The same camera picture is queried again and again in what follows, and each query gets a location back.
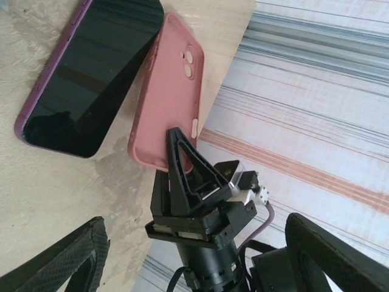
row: cable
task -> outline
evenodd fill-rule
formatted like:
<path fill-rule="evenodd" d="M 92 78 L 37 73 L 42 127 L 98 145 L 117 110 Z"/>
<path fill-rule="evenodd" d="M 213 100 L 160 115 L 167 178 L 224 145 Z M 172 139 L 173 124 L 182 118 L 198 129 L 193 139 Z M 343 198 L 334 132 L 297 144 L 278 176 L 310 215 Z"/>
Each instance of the cable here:
<path fill-rule="evenodd" d="M 187 272 L 187 271 L 190 271 L 190 268 L 188 268 L 187 266 L 182 266 L 181 268 L 178 268 L 172 278 L 170 279 L 170 282 L 169 282 L 169 285 L 168 285 L 168 289 L 166 290 L 166 292 L 173 292 L 174 291 L 174 288 L 176 287 L 177 283 L 178 283 L 178 280 L 180 279 L 181 275 L 184 273 L 184 272 Z"/>
<path fill-rule="evenodd" d="M 254 230 L 253 233 L 251 233 L 244 241 L 243 243 L 239 246 L 238 251 L 241 250 L 241 248 L 250 240 L 254 239 L 259 233 L 261 233 L 265 228 L 267 228 L 271 222 L 273 222 L 274 219 L 274 209 L 272 205 L 267 201 L 267 204 L 265 205 L 267 211 L 269 211 L 269 217 L 266 219 L 266 221 L 258 227 L 256 230 Z"/>

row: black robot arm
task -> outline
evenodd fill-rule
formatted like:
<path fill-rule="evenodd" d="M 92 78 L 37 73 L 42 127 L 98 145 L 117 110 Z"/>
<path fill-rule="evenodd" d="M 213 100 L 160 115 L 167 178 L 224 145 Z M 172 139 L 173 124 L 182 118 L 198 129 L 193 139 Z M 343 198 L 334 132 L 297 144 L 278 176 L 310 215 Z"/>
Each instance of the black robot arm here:
<path fill-rule="evenodd" d="M 300 214 L 288 216 L 287 247 L 251 240 L 238 251 L 234 238 L 256 209 L 253 201 L 233 197 L 258 192 L 258 174 L 239 161 L 210 165 L 179 128 L 167 132 L 167 155 L 169 173 L 156 173 L 153 221 L 146 231 L 150 238 L 177 244 L 184 267 L 168 292 L 181 274 L 192 291 L 329 292 L 325 273 L 343 291 L 389 291 L 389 269 Z M 261 253 L 252 258 L 250 273 L 247 248 Z"/>

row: pink phone case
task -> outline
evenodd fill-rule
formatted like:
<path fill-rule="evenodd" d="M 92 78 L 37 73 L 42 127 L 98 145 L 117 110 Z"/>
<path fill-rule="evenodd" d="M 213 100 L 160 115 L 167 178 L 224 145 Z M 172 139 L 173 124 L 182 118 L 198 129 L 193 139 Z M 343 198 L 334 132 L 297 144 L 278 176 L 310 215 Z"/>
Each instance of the pink phone case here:
<path fill-rule="evenodd" d="M 172 13 L 152 48 L 143 82 L 128 154 L 139 164 L 168 171 L 166 133 L 179 127 L 196 146 L 204 52 Z M 186 170 L 191 163 L 183 163 Z"/>
<path fill-rule="evenodd" d="M 15 127 L 14 127 L 15 134 L 19 139 L 21 139 L 24 142 L 25 140 L 22 136 L 23 128 L 27 120 L 29 119 L 36 103 L 41 97 L 41 94 L 44 88 L 46 87 L 47 82 L 50 80 L 56 66 L 61 60 L 61 57 L 64 54 L 67 46 L 69 45 L 70 40 L 72 39 L 78 25 L 80 24 L 81 20 L 85 16 L 85 13 L 92 2 L 93 0 L 80 1 L 80 5 L 75 9 L 74 14 L 72 15 L 67 26 L 65 27 L 57 46 L 52 52 L 49 61 L 47 62 L 44 70 L 42 71 L 41 75 L 37 79 L 34 87 L 31 90 L 29 97 L 27 98 L 25 104 L 22 107 L 22 110 L 20 111 L 18 117 L 16 118 Z"/>

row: plywood surface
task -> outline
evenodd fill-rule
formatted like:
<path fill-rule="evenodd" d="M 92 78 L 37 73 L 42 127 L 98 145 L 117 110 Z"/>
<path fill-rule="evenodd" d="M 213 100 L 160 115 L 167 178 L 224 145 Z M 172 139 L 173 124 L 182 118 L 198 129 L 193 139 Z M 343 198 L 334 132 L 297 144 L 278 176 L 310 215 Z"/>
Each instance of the plywood surface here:
<path fill-rule="evenodd" d="M 154 172 L 127 156 L 142 70 L 92 159 L 28 147 L 13 123 L 61 34 L 76 0 L 0 1 L 0 274 L 37 255 L 90 218 L 105 218 L 111 249 L 99 291 L 129 291 L 150 247 Z M 200 124 L 249 22 L 251 0 L 164 0 L 204 47 Z"/>

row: black mesh strap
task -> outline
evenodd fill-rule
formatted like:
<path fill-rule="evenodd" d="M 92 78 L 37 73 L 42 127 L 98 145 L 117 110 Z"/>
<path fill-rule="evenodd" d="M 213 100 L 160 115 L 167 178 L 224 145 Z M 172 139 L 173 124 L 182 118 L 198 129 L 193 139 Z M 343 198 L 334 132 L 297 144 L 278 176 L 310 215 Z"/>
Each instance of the black mesh strap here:
<path fill-rule="evenodd" d="M 95 292 L 109 241 L 102 217 L 95 217 L 25 264 L 0 278 L 2 292 L 52 292 L 72 277 L 66 291 Z"/>
<path fill-rule="evenodd" d="M 285 233 L 298 291 L 331 291 L 324 273 L 343 291 L 389 291 L 389 269 L 304 216 L 290 214 Z"/>

